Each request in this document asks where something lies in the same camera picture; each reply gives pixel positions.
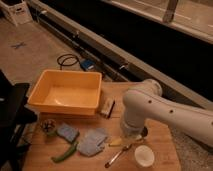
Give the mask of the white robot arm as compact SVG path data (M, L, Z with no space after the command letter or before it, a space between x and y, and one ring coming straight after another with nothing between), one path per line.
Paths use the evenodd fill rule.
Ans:
M126 136L141 134L147 118L172 125L213 147L213 111L184 105L162 97L161 85L146 79L129 87L123 95L121 129Z

